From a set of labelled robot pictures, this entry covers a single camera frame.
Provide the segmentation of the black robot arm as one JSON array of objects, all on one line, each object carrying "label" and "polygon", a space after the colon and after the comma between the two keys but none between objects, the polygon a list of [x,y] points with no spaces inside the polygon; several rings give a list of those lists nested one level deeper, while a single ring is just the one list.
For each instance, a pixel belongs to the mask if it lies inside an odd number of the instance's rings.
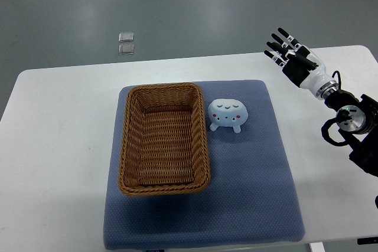
[{"label": "black robot arm", "polygon": [[323,124],[322,137],[333,146],[351,147],[349,160],[365,173],[377,176],[377,101],[366,94],[358,100],[343,90],[338,70],[332,77],[336,77],[337,82],[324,92],[322,98],[336,115]]}]

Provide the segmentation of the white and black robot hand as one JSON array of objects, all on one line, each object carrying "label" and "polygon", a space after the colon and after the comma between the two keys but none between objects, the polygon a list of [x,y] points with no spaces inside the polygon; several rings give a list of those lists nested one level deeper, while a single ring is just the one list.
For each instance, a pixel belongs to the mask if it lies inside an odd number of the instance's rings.
[{"label": "white and black robot hand", "polygon": [[270,50],[264,51],[282,72],[297,87],[309,90],[316,98],[324,99],[328,89],[336,89],[338,83],[326,72],[324,63],[295,37],[278,28],[272,34],[273,42],[267,42]]}]

